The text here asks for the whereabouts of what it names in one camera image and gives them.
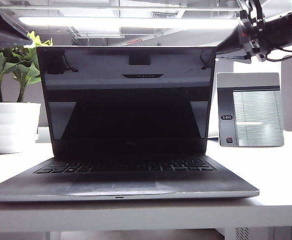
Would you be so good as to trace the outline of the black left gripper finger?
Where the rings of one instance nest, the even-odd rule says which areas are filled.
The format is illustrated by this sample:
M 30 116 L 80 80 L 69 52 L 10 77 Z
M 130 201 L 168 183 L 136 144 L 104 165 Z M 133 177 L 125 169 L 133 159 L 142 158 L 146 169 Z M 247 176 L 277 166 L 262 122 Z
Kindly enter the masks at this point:
M 33 41 L 24 32 L 13 26 L 0 12 L 0 48 L 32 45 Z

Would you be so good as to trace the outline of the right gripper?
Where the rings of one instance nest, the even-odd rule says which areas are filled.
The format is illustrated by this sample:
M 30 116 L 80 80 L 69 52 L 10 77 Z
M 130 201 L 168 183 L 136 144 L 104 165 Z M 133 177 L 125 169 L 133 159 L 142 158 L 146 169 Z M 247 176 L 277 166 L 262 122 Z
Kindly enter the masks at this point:
M 246 10 L 239 12 L 239 25 L 220 44 L 217 45 L 217 57 L 235 60 L 248 60 L 257 57 L 260 62 L 266 60 L 261 50 L 257 18 L 251 18 Z

